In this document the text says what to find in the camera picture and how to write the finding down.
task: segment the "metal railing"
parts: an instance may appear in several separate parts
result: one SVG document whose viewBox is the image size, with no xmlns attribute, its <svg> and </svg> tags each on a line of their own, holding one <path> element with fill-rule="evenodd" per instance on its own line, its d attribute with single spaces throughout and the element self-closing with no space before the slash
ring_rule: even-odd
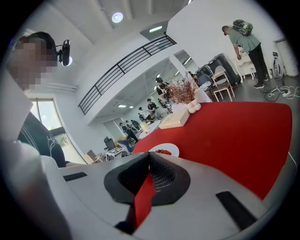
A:
<svg viewBox="0 0 300 240">
<path fill-rule="evenodd" d="M 83 114 L 85 115 L 97 100 L 123 75 L 147 58 L 174 44 L 176 44 L 176 42 L 165 35 L 141 46 L 117 62 L 92 86 L 79 103 L 78 106 Z"/>
</svg>

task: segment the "red table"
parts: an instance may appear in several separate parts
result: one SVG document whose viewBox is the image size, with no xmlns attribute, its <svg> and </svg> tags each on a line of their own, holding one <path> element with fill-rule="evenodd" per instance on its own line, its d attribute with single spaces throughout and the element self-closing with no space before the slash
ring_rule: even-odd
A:
<svg viewBox="0 0 300 240">
<path fill-rule="evenodd" d="M 212 166 L 264 199 L 285 164 L 292 133 L 288 105 L 202 103 L 183 127 L 158 129 L 134 153 L 173 143 L 180 158 Z"/>
</svg>

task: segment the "sneaker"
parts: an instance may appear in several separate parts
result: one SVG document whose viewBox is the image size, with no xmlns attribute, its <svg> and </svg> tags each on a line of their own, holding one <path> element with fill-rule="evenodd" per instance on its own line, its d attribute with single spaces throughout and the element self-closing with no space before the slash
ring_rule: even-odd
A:
<svg viewBox="0 0 300 240">
<path fill-rule="evenodd" d="M 258 83 L 257 85 L 254 85 L 254 88 L 255 88 L 255 89 L 258 89 L 258 88 L 264 88 L 264 85 Z"/>
</svg>

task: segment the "wooden chair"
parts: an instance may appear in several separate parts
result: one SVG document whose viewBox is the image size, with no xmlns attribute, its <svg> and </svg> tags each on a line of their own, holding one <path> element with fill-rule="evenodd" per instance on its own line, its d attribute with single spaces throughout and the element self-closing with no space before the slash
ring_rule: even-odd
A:
<svg viewBox="0 0 300 240">
<path fill-rule="evenodd" d="M 217 78 L 218 78 L 218 77 L 221 77 L 221 76 L 223 76 L 223 75 L 225 76 L 226 81 L 225 81 L 225 82 L 223 81 L 223 83 L 218 84 Z M 229 88 L 231 89 L 231 92 L 232 92 L 232 95 L 233 95 L 234 98 L 235 98 L 235 95 L 234 95 L 234 92 L 233 92 L 233 88 L 232 88 L 232 86 L 231 86 L 231 84 L 230 84 L 230 82 L 229 82 L 229 80 L 228 80 L 227 75 L 226 75 L 226 72 L 225 72 L 225 71 L 222 71 L 222 72 L 215 73 L 211 78 L 212 78 L 212 80 L 213 80 L 213 82 L 214 82 L 213 93 L 214 93 L 214 95 L 215 95 L 217 101 L 219 102 L 219 99 L 218 99 L 216 93 L 217 93 L 217 92 L 220 93 L 221 98 L 222 98 L 222 100 L 223 100 L 223 96 L 222 96 L 221 91 L 224 91 L 224 90 L 226 90 L 226 91 L 228 92 L 230 101 L 233 101 L 232 98 L 231 98 L 230 92 L 229 92 Z"/>
</svg>

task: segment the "man in green shirt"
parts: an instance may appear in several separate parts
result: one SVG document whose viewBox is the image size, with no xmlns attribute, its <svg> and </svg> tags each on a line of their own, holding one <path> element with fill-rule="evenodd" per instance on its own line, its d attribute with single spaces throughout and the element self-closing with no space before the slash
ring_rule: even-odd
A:
<svg viewBox="0 0 300 240">
<path fill-rule="evenodd" d="M 238 46 L 241 46 L 245 52 L 248 53 L 257 72 L 258 84 L 254 85 L 254 88 L 264 88 L 263 81 L 267 81 L 268 78 L 266 78 L 265 74 L 267 72 L 267 67 L 263 59 L 261 42 L 252 34 L 243 36 L 240 32 L 228 26 L 223 26 L 222 31 L 224 32 L 224 35 L 229 35 L 238 60 L 241 59 Z"/>
</svg>

